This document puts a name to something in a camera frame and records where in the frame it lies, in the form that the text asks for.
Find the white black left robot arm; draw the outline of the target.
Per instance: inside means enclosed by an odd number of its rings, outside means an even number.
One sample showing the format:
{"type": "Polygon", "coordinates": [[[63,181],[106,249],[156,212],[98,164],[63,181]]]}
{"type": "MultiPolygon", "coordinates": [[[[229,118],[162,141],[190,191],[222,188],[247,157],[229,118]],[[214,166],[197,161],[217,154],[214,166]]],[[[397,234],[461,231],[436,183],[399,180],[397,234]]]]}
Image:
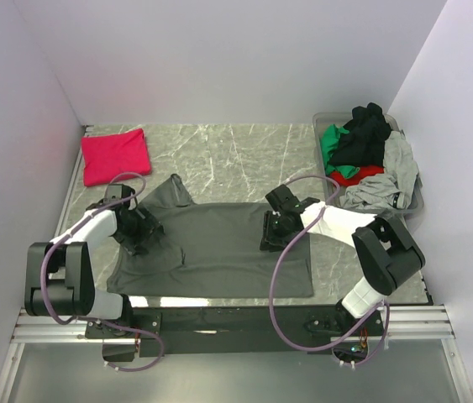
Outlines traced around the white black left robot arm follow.
{"type": "Polygon", "coordinates": [[[92,252],[113,238],[124,252],[145,254],[164,234],[160,221],[145,207],[91,205],[81,219],[49,242],[33,243],[27,253],[24,308],[32,317],[52,317],[67,324],[73,318],[105,320],[115,337],[135,326],[129,298],[94,284],[92,252]]]}

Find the dark grey t shirt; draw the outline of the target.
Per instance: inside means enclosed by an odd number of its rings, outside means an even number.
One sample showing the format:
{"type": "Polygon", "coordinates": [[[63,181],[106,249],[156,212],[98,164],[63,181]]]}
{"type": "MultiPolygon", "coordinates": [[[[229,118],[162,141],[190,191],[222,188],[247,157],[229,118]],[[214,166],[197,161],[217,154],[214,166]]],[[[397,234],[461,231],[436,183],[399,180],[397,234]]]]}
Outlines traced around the dark grey t shirt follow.
{"type": "Polygon", "coordinates": [[[120,250],[107,290],[127,296],[266,298],[277,252],[260,250],[269,207],[257,202],[197,204],[173,174],[140,203],[164,231],[145,253],[120,250]]]}

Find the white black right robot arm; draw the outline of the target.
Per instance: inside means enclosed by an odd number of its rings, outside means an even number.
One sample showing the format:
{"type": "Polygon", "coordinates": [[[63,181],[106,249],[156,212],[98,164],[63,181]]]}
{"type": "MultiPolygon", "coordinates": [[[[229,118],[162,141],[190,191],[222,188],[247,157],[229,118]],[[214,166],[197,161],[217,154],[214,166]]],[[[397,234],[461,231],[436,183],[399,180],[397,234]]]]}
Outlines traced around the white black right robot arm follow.
{"type": "Polygon", "coordinates": [[[425,257],[402,219],[391,211],[361,213],[309,198],[291,207],[265,212],[260,250],[280,251],[303,234],[331,238],[355,249],[362,278],[318,325],[328,331],[356,334],[365,314],[425,265],[425,257]]]}

